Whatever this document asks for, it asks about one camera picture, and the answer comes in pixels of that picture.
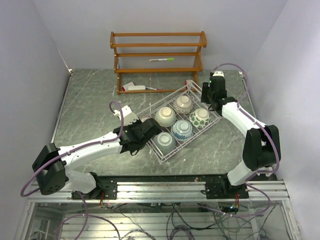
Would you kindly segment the teal pattern cream bowl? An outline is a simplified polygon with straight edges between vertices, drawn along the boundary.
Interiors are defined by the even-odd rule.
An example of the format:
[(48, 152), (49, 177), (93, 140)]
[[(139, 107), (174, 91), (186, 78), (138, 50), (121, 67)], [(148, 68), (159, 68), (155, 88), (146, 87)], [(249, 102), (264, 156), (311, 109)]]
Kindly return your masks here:
[(154, 118), (161, 127), (171, 127), (176, 122), (176, 113), (175, 111), (167, 106), (160, 108)]

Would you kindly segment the wooden shelf rack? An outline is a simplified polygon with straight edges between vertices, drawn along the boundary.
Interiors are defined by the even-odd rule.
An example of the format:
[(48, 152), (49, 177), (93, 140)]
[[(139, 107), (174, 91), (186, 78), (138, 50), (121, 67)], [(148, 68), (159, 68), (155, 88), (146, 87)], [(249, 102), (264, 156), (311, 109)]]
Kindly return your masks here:
[[(204, 31), (201, 32), (136, 32), (110, 34), (113, 50), (113, 70), (117, 76), (117, 94), (122, 90), (123, 74), (190, 73), (198, 83), (203, 70), (201, 50), (207, 46)], [(174, 58), (174, 61), (150, 59)]]

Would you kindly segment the red tipped pen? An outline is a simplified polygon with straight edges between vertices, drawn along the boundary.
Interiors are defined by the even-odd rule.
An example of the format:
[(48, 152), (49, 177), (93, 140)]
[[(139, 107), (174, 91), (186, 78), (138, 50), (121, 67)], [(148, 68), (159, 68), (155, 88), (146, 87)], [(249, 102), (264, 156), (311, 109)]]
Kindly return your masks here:
[(152, 90), (152, 91), (160, 91), (161, 89), (159, 89), (159, 88), (153, 88), (153, 87), (145, 87), (146, 88), (146, 90)]

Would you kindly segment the blue floral white bowl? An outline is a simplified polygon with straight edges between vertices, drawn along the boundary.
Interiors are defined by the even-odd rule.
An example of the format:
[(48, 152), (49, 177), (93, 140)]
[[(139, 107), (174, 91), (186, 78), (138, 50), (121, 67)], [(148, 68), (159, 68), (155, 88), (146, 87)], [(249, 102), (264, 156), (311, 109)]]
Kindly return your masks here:
[(178, 120), (174, 123), (170, 130), (173, 137), (180, 142), (189, 140), (193, 135), (193, 126), (187, 120)]

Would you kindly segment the green capped marker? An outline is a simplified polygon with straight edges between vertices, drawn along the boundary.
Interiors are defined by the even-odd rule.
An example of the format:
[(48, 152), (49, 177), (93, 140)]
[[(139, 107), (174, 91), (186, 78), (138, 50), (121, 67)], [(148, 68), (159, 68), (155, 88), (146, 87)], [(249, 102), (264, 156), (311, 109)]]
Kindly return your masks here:
[(165, 62), (165, 61), (174, 61), (174, 58), (153, 58), (149, 59), (149, 62)]

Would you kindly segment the purple pattern cream bowl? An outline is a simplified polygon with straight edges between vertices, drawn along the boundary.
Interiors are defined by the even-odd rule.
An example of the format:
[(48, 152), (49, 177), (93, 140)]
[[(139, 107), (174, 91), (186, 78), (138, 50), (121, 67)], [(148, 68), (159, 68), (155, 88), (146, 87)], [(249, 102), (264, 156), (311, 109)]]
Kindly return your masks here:
[(189, 96), (181, 95), (174, 100), (173, 108), (178, 114), (189, 114), (193, 109), (193, 101)]

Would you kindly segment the blue dotted bowl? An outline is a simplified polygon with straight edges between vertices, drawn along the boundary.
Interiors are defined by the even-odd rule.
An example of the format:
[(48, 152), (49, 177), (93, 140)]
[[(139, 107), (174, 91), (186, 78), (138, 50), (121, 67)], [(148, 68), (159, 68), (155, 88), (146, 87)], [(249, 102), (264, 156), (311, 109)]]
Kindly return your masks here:
[(153, 138), (153, 142), (163, 156), (171, 153), (176, 148), (174, 137), (168, 132), (161, 132)]

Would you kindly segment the white rectangular eraser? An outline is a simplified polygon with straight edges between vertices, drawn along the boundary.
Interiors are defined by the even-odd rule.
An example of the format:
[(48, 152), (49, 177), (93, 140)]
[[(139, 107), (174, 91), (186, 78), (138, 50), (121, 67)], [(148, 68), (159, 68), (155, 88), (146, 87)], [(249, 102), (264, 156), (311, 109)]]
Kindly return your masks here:
[(128, 87), (128, 91), (144, 91), (145, 89), (144, 85), (131, 85)]

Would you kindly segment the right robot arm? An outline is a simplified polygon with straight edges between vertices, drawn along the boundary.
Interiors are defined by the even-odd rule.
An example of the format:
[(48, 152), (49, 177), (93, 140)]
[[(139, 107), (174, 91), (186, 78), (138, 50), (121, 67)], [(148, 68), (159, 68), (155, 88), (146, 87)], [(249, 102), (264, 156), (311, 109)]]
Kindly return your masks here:
[(201, 102), (208, 104), (210, 111), (230, 121), (245, 136), (242, 160), (227, 173), (228, 181), (220, 186), (224, 197), (233, 197), (238, 186), (254, 175), (278, 170), (281, 160), (279, 129), (257, 120), (241, 107), (237, 99), (227, 96), (223, 76), (213, 75), (202, 84)]

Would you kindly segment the red white card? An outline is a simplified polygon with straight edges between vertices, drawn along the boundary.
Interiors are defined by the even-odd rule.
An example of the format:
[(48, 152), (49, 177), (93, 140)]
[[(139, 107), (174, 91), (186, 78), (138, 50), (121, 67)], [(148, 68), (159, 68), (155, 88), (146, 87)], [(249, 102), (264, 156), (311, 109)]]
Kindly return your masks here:
[(135, 84), (131, 81), (131, 82), (129, 82), (129, 83), (124, 84), (124, 85), (121, 87), (121, 89), (122, 89), (123, 91), (128, 91), (129, 88), (130, 88), (130, 87), (133, 87), (133, 86), (135, 86)]

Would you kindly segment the red white small box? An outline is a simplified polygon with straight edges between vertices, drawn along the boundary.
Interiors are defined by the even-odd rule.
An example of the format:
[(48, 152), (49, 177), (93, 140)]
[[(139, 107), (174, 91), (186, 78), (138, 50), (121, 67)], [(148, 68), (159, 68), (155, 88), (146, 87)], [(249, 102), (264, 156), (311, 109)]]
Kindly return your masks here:
[(193, 90), (194, 89), (192, 80), (188, 79), (184, 83), (185, 83), (185, 88), (187, 90)]

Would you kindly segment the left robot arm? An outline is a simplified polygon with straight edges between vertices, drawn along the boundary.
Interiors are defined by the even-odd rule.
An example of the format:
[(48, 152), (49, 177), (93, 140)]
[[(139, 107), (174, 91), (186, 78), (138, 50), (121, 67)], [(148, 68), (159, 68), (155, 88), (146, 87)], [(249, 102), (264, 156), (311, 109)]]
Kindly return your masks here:
[(160, 131), (160, 125), (148, 118), (84, 143), (63, 147), (47, 144), (32, 165), (40, 193), (47, 196), (64, 189), (79, 191), (91, 199), (98, 198), (106, 190), (106, 185), (96, 173), (75, 169), (90, 161), (127, 151), (134, 156)]

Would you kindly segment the aluminium mounting rail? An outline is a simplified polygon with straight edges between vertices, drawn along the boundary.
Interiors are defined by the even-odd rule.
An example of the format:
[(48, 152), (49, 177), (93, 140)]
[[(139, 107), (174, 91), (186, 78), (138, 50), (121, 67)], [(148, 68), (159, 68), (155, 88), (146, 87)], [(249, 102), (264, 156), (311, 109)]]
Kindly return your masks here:
[[(244, 194), (239, 195), (242, 202), (287, 201), (290, 199), (284, 181), (250, 181)], [(209, 195), (204, 182), (120, 182), (114, 193), (115, 199), (105, 196), (103, 203), (168, 203), (168, 202), (234, 202), (236, 195), (214, 198)]]

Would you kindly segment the white wire dish rack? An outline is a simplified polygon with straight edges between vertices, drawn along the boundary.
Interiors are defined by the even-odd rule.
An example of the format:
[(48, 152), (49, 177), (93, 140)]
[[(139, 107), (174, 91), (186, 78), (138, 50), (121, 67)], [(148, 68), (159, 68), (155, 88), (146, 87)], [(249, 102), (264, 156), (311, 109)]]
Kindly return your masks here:
[[(190, 122), (189, 120), (189, 116), (192, 113), (189, 114), (179, 114), (175, 111), (174, 109), (174, 101), (177, 97), (179, 96), (188, 96), (191, 98), (191, 100), (193, 101), (193, 108), (192, 108), (192, 112), (195, 111), (198, 108), (204, 108), (208, 110), (208, 107), (201, 102), (201, 88), (193, 81), (193, 90), (187, 90), (186, 86), (183, 86), (181, 88), (179, 88), (178, 90), (172, 92), (171, 94), (165, 96), (163, 99), (159, 100), (158, 102), (150, 105), (149, 107), (147, 107), (146, 109), (142, 110), (140, 113), (137, 114), (137, 116), (142, 120), (146, 120), (148, 118), (153, 118), (155, 119), (155, 115), (157, 113), (157, 111), (162, 108), (162, 107), (170, 107), (174, 110), (175, 115), (176, 115), (176, 121), (179, 120), (186, 120), (188, 122)], [(187, 144), (191, 143), (193, 140), (195, 140), (197, 137), (199, 137), (200, 135), (204, 134), (205, 131), (207, 131), (210, 127), (212, 127), (213, 125), (215, 125), (220, 119), (221, 117), (218, 116), (216, 113), (214, 112), (209, 112), (210, 116), (212, 117), (212, 123), (210, 123), (208, 126), (206, 126), (205, 128), (196, 128), (192, 125), (193, 128), (193, 136), (187, 140), (187, 141), (178, 141), (174, 138), (174, 136), (171, 134), (171, 127), (162, 127), (161, 126), (161, 132), (167, 132), (169, 134), (171, 134), (173, 136), (173, 138), (175, 139), (176, 142), (176, 147), (175, 149), (163, 156), (163, 154), (158, 150), (157, 146), (155, 145), (153, 139), (154, 137), (147, 143), (147, 145), (150, 147), (151, 151), (156, 155), (156, 157), (158, 158), (158, 161), (160, 164), (164, 163), (166, 160), (168, 160), (169, 158), (171, 158), (174, 154), (176, 154), (178, 151), (180, 151), (182, 148), (184, 148)]]

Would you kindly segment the green leaf pattern bowl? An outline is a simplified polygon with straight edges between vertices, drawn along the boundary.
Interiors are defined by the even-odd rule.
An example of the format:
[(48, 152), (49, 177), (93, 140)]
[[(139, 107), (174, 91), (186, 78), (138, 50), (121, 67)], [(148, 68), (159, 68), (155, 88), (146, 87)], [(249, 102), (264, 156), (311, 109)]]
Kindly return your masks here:
[(191, 124), (198, 128), (203, 129), (213, 122), (209, 111), (205, 108), (197, 108), (189, 115)]

